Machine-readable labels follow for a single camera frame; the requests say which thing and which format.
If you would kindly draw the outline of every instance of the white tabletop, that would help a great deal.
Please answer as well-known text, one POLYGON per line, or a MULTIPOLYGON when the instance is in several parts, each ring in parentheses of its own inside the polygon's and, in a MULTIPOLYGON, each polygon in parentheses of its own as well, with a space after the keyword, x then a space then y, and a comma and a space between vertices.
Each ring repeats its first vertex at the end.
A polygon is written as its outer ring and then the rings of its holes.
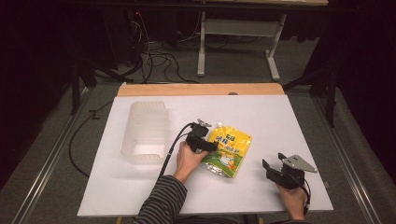
MULTIPOLYGON (((137 101, 164 101, 170 119, 167 148, 182 127, 197 119, 211 124, 222 122, 252 136, 235 178, 197 168, 186 183, 189 192, 181 214, 284 211, 275 184, 265 177, 262 159, 271 166, 280 167, 278 152, 287 157, 298 154, 317 167, 286 95, 116 97, 79 216, 134 216, 149 196, 162 166, 133 165, 120 153, 129 108, 137 101)), ((176 154, 177 148, 166 175, 176 170, 176 154)), ((319 173, 305 173, 312 190, 310 210, 332 210, 319 173)))

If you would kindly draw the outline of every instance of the person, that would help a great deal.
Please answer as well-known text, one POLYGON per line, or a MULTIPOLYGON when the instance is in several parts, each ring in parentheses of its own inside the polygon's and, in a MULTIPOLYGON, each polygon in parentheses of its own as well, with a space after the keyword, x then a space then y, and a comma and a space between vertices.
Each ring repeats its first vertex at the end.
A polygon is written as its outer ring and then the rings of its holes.
MULTIPOLYGON (((146 223, 237 223, 231 219, 187 217, 178 218, 178 213, 187 196, 184 183, 199 166, 207 151, 194 153, 186 142, 181 142, 177 153, 177 169, 173 175, 161 176, 148 198, 140 208, 136 224, 146 223)), ((280 191, 281 201, 289 213, 288 224, 306 224, 304 221, 305 193, 301 188, 284 189, 276 185, 280 191)))

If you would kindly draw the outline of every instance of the desk leg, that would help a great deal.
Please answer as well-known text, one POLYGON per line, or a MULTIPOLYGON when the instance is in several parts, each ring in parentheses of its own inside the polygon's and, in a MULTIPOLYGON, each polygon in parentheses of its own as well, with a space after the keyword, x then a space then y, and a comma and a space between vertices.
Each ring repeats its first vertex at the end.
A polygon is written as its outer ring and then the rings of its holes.
POLYGON ((198 77, 205 75, 205 18, 206 13, 202 12, 201 15, 201 45, 198 55, 198 77))
POLYGON ((277 43, 279 42, 280 35, 282 34, 283 26, 285 25, 285 20, 286 20, 286 14, 280 17, 279 25, 276 27, 276 33, 274 35, 273 45, 271 49, 265 51, 265 57, 267 59, 268 66, 270 67, 270 72, 273 81, 280 80, 280 76, 279 73, 277 72, 277 68, 274 60, 274 54, 277 47, 277 43))

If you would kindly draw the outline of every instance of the human hand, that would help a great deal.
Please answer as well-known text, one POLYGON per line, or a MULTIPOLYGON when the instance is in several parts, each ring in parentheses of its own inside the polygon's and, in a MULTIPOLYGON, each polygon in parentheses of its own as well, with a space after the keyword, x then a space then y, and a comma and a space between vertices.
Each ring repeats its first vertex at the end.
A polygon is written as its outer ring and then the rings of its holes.
POLYGON ((290 220, 305 220, 304 206, 306 202, 306 194, 303 189, 285 189, 276 184, 280 191, 280 198, 285 205, 286 211, 289 213, 290 220))
POLYGON ((186 142, 180 142, 177 153, 177 169, 174 173, 174 178, 184 184, 207 153, 207 151, 202 151, 196 154, 186 142))

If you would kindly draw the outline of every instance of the person's left hand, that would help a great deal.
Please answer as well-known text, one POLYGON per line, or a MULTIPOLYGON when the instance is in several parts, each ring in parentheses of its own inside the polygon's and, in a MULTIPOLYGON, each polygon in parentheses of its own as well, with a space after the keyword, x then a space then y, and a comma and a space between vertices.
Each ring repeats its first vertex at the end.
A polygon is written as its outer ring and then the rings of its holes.
POLYGON ((184 184, 207 154, 207 151, 196 154, 186 142, 180 142, 177 153, 177 169, 174 173, 174 178, 184 184))

